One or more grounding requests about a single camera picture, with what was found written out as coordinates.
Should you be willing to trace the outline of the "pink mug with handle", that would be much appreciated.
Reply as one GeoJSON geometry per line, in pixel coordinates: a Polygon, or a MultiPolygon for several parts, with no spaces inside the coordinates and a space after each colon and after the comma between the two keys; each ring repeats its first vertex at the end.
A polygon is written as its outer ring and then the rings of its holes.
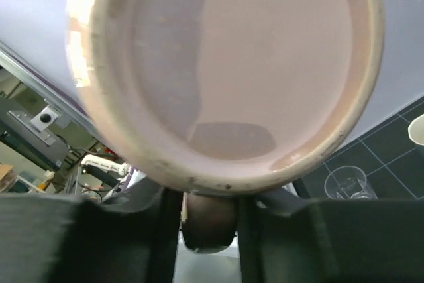
{"type": "Polygon", "coordinates": [[[235,197],[322,163],[358,122],[382,0],[67,0],[67,58],[108,145],[184,192],[188,249],[217,252],[235,197]]]}

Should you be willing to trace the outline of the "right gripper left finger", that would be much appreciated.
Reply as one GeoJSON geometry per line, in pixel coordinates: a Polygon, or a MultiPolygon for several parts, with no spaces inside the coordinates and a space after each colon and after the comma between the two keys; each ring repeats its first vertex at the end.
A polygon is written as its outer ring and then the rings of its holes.
{"type": "Polygon", "coordinates": [[[2,282],[171,282],[181,193],[1,196],[2,282]]]}

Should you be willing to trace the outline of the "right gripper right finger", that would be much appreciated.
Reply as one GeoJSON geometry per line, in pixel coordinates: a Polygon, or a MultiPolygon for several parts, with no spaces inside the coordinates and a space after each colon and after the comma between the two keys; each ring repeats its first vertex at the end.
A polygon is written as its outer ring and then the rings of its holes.
{"type": "Polygon", "coordinates": [[[243,282],[422,282],[423,203],[238,198],[243,282]]]}

